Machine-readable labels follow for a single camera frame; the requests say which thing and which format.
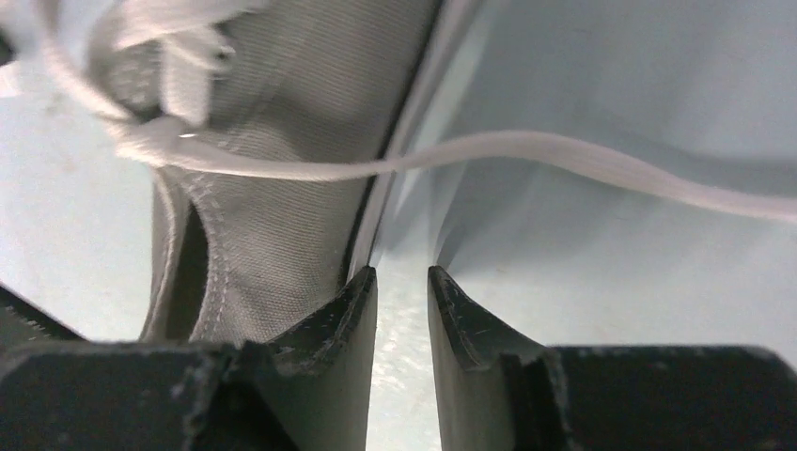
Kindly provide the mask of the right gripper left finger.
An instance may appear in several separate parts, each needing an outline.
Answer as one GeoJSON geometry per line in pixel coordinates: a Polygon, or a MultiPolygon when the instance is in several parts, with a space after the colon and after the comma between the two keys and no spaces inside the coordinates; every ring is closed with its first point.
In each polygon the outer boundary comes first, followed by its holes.
{"type": "Polygon", "coordinates": [[[361,450],[377,276],[277,338],[1,350],[5,450],[361,450]]]}

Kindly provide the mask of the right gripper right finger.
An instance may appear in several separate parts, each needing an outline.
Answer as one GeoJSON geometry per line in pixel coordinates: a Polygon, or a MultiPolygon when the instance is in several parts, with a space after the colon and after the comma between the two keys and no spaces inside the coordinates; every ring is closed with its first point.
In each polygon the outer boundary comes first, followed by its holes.
{"type": "Polygon", "coordinates": [[[796,373],[749,346],[546,347],[428,271],[445,450],[792,450],[796,373]]]}

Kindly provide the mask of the grey sneaker laces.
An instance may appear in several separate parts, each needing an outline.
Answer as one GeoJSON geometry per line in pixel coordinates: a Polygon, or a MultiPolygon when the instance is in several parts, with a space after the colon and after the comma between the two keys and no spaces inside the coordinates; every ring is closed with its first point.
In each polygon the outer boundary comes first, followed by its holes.
{"type": "Polygon", "coordinates": [[[116,1],[62,43],[59,1],[30,23],[62,91],[154,192],[143,341],[265,342],[367,263],[397,173],[507,158],[631,192],[791,224],[794,198],[674,175],[550,132],[480,132],[414,155],[414,117],[473,1],[116,1]]]}

